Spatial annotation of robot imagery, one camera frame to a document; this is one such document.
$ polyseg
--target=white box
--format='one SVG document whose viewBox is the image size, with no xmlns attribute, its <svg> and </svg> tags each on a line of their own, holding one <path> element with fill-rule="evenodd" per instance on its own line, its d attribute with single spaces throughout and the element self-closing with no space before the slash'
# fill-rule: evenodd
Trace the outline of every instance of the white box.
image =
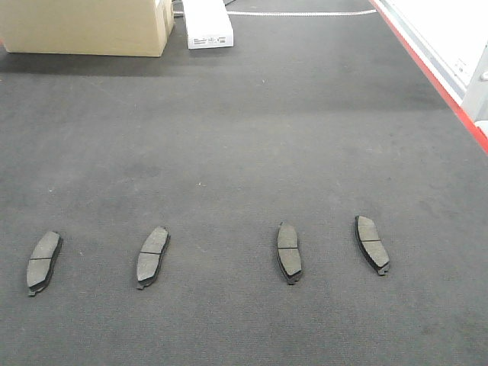
<svg viewBox="0 0 488 366">
<path fill-rule="evenodd" d="M 13 53 L 161 56 L 171 0 L 0 0 L 0 39 Z"/>
<path fill-rule="evenodd" d="M 188 48 L 232 47 L 234 29 L 222 0 L 183 0 Z"/>
</svg>

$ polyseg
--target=gray carpet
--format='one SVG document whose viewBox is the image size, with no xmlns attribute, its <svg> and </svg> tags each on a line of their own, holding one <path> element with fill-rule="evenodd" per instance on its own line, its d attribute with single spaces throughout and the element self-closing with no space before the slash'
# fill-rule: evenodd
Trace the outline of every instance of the gray carpet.
<svg viewBox="0 0 488 366">
<path fill-rule="evenodd" d="M 0 52 L 0 364 L 486 365 L 483 150 L 380 15 L 232 23 L 234 48 L 189 51 L 178 20 L 161 59 Z M 383 278 L 357 214 L 390 254 Z M 137 291 L 158 225 L 172 241 Z M 47 230 L 64 245 L 29 298 Z"/>
</svg>

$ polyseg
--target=brake pad friction material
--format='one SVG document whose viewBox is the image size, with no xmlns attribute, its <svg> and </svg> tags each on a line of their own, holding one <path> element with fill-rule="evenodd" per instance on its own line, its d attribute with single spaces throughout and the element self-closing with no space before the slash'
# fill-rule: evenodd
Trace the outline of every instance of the brake pad friction material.
<svg viewBox="0 0 488 366">
<path fill-rule="evenodd" d="M 369 264 L 380 276 L 385 275 L 390 269 L 390 257 L 383 247 L 373 220 L 364 216 L 356 217 L 356 239 Z"/>
<path fill-rule="evenodd" d="M 297 231 L 286 223 L 281 223 L 278 231 L 278 262 L 288 284 L 295 284 L 300 280 L 302 263 Z"/>
<path fill-rule="evenodd" d="M 297 231 L 287 223 L 280 224 L 280 231 L 278 232 L 278 248 L 298 248 Z"/>
<path fill-rule="evenodd" d="M 168 242 L 168 231 L 158 226 L 149 235 L 141 248 L 142 253 L 162 254 L 165 251 L 166 243 Z"/>
<path fill-rule="evenodd" d="M 144 242 L 137 259 L 136 276 L 139 290 L 150 286 L 157 279 L 169 239 L 168 231 L 158 226 Z"/>
<path fill-rule="evenodd" d="M 49 284 L 62 241 L 58 233 L 49 231 L 36 245 L 27 266 L 29 296 L 36 296 Z"/>
</svg>

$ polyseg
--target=red stripe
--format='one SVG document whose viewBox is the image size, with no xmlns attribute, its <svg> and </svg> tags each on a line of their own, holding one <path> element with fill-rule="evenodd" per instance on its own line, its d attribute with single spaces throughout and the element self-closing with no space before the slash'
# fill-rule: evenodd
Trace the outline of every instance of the red stripe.
<svg viewBox="0 0 488 366">
<path fill-rule="evenodd" d="M 449 95 L 449 93 L 445 90 L 444 86 L 437 80 L 434 76 L 432 71 L 427 67 L 427 65 L 420 59 L 419 55 L 412 49 L 412 47 L 408 44 L 405 38 L 400 34 L 397 28 L 391 23 L 390 19 L 384 14 L 381 10 L 377 0 L 369 0 L 370 3 L 376 8 L 378 13 L 381 14 L 383 19 L 387 22 L 390 29 L 395 33 L 396 38 L 401 42 L 405 50 L 409 53 L 409 55 L 413 58 L 416 62 L 417 66 L 422 70 L 425 74 L 427 79 L 434 85 L 434 88 L 437 92 L 441 95 L 441 97 L 445 100 L 448 106 L 452 109 L 452 111 L 456 114 L 457 118 L 463 123 L 463 125 L 467 128 L 468 131 L 471 132 L 474 139 L 480 144 L 481 148 L 488 154 L 488 138 L 484 135 L 484 133 L 474 125 L 473 120 L 467 115 L 467 113 L 461 108 L 461 106 L 456 103 L 456 101 Z"/>
</svg>

